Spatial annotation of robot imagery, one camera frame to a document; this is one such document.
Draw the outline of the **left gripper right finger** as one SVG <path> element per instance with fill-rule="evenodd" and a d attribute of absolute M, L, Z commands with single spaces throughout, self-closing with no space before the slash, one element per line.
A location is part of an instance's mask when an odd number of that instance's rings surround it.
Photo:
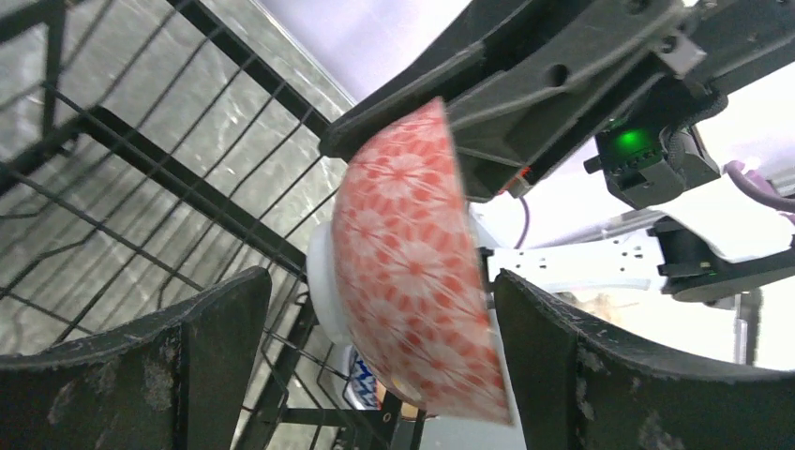
<path fill-rule="evenodd" d="M 682 352 L 502 271 L 494 302 L 531 449 L 790 449 L 794 375 Z"/>

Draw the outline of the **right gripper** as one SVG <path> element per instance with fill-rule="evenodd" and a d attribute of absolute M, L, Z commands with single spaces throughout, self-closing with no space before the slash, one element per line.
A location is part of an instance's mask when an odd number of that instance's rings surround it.
<path fill-rule="evenodd" d="M 523 193 L 595 140 L 589 173 L 626 203 L 665 203 L 720 175 L 695 126 L 794 59 L 790 1 L 474 1 L 320 151 L 351 160 L 443 98 L 468 198 Z"/>

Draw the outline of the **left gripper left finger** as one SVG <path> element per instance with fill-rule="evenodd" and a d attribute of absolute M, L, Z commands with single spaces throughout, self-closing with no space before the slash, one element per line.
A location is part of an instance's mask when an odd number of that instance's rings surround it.
<path fill-rule="evenodd" d="M 251 267 L 170 307 L 1 359 L 5 449 L 227 449 L 272 281 Z"/>

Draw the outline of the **red patterned bowl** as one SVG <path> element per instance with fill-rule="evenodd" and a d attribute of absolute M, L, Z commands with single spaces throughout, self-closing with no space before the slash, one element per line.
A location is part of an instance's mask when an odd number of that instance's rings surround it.
<path fill-rule="evenodd" d="M 387 392 L 431 414 L 514 424 L 441 98 L 356 152 L 306 270 L 327 335 L 351 343 Z"/>

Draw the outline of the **blue yellow patterned bowl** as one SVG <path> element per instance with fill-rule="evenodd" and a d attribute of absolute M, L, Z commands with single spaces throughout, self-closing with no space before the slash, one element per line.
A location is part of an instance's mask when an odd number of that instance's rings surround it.
<path fill-rule="evenodd" d="M 336 346 L 330 361 L 338 375 L 332 377 L 340 403 L 361 411 L 377 411 L 381 407 L 377 379 L 354 346 Z"/>

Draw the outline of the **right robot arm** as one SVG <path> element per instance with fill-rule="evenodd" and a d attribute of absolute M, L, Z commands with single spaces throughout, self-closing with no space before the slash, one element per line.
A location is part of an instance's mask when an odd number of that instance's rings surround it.
<path fill-rule="evenodd" d="M 350 161 L 440 97 L 471 201 L 524 193 L 595 140 L 585 169 L 638 210 L 717 179 L 696 124 L 793 60 L 790 1 L 474 1 L 320 151 Z"/>

